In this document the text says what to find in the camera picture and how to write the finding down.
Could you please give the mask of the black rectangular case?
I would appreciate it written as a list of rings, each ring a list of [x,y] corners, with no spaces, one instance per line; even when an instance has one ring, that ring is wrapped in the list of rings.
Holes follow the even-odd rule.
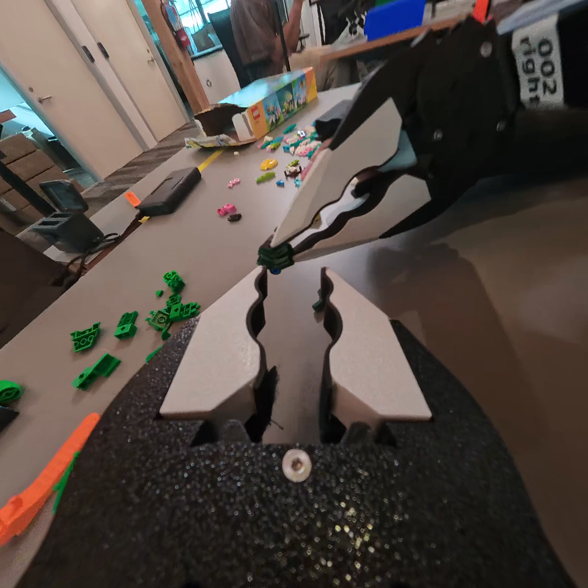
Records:
[[[173,214],[201,181],[198,167],[174,171],[168,175],[147,197],[137,210],[144,217],[161,217]]]

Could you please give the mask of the yellow tape strip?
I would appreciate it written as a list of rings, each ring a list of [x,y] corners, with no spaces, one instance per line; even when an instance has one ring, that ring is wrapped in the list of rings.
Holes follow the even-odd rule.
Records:
[[[226,151],[226,148],[219,148],[213,151],[210,155],[208,155],[203,162],[198,165],[198,171],[202,175],[204,170],[206,170],[210,165],[212,165],[221,155],[223,155]]]

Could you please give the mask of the wooden column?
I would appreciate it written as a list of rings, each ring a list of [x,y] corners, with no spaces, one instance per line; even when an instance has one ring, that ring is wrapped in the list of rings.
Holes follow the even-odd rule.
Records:
[[[142,1],[142,4],[193,112],[198,114],[208,109],[210,102],[203,85],[187,48],[178,42],[171,25],[166,20],[162,1]]]

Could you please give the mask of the red fire extinguisher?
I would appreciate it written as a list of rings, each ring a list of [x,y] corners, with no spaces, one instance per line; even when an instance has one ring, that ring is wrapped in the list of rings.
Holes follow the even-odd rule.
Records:
[[[166,23],[173,33],[175,40],[180,48],[188,49],[190,47],[189,35],[184,28],[179,13],[173,1],[160,1],[160,8]]]

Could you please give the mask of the thin green stem piece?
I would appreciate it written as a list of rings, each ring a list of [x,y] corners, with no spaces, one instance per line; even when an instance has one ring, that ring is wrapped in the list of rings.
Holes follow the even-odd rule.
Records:
[[[65,488],[67,486],[68,480],[70,478],[70,474],[72,473],[72,471],[76,465],[77,459],[79,457],[79,453],[80,453],[79,451],[76,451],[73,454],[72,460],[70,461],[69,465],[65,469],[60,480],[57,482],[57,484],[53,488],[53,491],[55,493],[55,501],[54,501],[53,508],[52,508],[53,514],[56,514],[56,512],[58,510],[58,506],[61,502],[63,492],[65,491]]]

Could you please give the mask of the black office chair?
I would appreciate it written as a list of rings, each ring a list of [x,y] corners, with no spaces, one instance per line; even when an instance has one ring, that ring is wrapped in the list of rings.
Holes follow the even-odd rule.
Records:
[[[250,83],[250,78],[240,58],[236,46],[235,36],[231,24],[231,11],[229,8],[209,13],[208,19],[222,45],[238,79],[241,88]]]

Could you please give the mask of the white door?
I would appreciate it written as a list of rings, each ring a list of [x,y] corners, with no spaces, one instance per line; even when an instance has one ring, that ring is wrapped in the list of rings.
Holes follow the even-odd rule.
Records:
[[[154,42],[148,39],[135,1],[72,1],[141,115],[153,140],[160,142],[187,123],[187,112],[165,71]]]
[[[104,180],[142,151],[121,107],[46,1],[1,1],[1,70],[69,153]]]

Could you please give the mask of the grey desk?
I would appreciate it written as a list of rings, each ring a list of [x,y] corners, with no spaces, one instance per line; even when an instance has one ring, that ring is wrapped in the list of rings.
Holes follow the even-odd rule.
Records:
[[[1,506],[162,343],[145,323],[162,276],[207,309],[255,267],[296,188],[225,151],[194,195],[147,221],[1,349],[24,387],[1,434]],[[217,209],[242,214],[229,223]],[[330,338],[312,311],[328,267],[402,322],[476,398],[516,460],[562,563],[587,587],[587,176],[490,180],[429,224],[268,277],[260,341],[279,386],[266,442],[316,442]]]

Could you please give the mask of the cardboard box stack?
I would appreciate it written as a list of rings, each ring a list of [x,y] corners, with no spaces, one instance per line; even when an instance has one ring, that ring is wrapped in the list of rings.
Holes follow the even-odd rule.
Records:
[[[48,198],[40,184],[52,180],[70,180],[44,151],[23,134],[1,141],[1,162],[23,180],[41,198]],[[42,215],[9,183],[1,179],[1,216],[19,227],[29,226]]]

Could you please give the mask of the dark green brick assembly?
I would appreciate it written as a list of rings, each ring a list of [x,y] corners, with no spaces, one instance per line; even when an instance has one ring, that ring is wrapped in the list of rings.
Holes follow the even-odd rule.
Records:
[[[277,247],[260,246],[256,264],[265,267],[272,275],[278,275],[283,270],[295,264],[294,252],[290,243]]]

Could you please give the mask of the pile of colourful bricks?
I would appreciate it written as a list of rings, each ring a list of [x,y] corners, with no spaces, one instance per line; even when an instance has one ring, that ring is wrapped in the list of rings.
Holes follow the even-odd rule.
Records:
[[[275,182],[285,187],[293,182],[294,187],[302,186],[303,173],[323,141],[313,125],[288,126],[285,132],[274,137],[266,136],[256,145],[263,153],[254,182],[256,185]]]

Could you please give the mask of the dark grey battery charger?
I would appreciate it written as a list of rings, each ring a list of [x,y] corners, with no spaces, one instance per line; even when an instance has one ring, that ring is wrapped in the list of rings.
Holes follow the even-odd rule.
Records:
[[[31,226],[31,231],[66,253],[83,254],[104,241],[105,234],[87,216],[81,193],[69,180],[40,183],[55,210]]]

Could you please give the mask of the dark brown cardboard box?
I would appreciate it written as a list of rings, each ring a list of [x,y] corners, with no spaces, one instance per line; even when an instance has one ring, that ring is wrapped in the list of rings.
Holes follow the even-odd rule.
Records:
[[[79,279],[67,265],[1,230],[1,347]]]

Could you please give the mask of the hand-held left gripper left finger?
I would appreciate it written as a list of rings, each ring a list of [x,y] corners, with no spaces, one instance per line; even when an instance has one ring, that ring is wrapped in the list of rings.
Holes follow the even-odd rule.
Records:
[[[278,381],[259,342],[268,271],[256,267],[200,316],[160,407],[165,420],[199,420],[213,430],[230,420],[262,441]]]

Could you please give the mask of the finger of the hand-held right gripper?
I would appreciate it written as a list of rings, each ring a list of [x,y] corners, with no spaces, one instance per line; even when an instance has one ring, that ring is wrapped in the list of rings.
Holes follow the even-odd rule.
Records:
[[[374,242],[430,203],[425,180],[408,169],[366,168],[344,180],[335,195],[311,208],[312,223],[292,238],[293,263],[301,263]]]
[[[402,118],[394,100],[386,98],[361,122],[359,115],[366,114],[366,111],[359,107],[360,99],[355,98],[331,142],[311,165],[273,234],[271,247],[290,243],[312,223],[319,223],[320,217],[313,219],[311,208],[327,203],[336,189],[343,187],[344,180],[351,179],[361,170],[408,169],[415,175],[416,158],[409,158],[409,149],[401,154],[401,147],[408,146],[409,141],[401,142]]]

